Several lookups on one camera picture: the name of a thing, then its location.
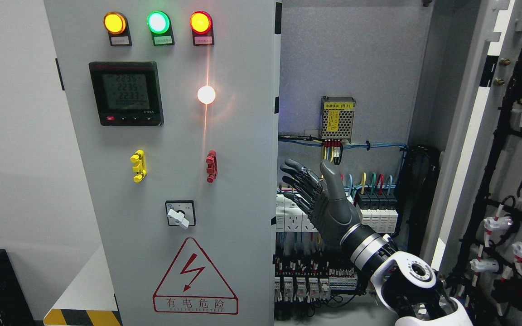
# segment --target red connector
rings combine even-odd
[[[207,163],[207,174],[209,174],[207,177],[207,182],[213,183],[219,174],[219,171],[217,170],[217,152],[209,151],[207,159],[205,159],[205,163]]]

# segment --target robotic hand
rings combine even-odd
[[[302,164],[286,159],[283,181],[300,196],[284,196],[298,204],[328,245],[342,252],[365,274],[383,305],[400,317],[395,326],[471,326],[464,306],[448,297],[429,264],[406,252],[394,250],[371,227],[360,223],[360,211],[347,199],[336,167],[327,160],[319,165],[321,180]]]

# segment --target yellow wire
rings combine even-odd
[[[321,151],[322,151],[322,153],[324,153],[324,159],[327,159],[327,152],[325,151],[325,144],[321,147]]]
[[[362,190],[361,190],[361,194],[364,194],[364,190],[366,188],[366,173],[362,174]]]

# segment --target blue wire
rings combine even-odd
[[[311,146],[311,147],[322,147],[323,146],[321,144],[309,144],[309,143],[297,142],[296,140],[279,139],[279,141],[284,142],[284,143],[294,143],[294,144],[298,144],[298,145]]]
[[[284,143],[294,143],[298,145],[303,146],[311,146],[311,147],[322,147],[322,144],[310,144],[310,143],[302,143],[298,142],[296,140],[289,140],[289,139],[278,139],[280,142]],[[402,149],[406,149],[406,144],[403,143],[370,143],[369,147],[371,149],[379,149],[383,147],[400,147]],[[350,150],[350,149],[365,149],[368,148],[368,144],[344,144],[343,149],[344,150]]]

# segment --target yellow indicator light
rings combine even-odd
[[[109,12],[104,16],[104,27],[112,34],[121,34],[126,29],[126,19],[119,12]]]
[[[190,27],[198,34],[206,34],[211,30],[213,20],[206,12],[195,12],[190,16]]]

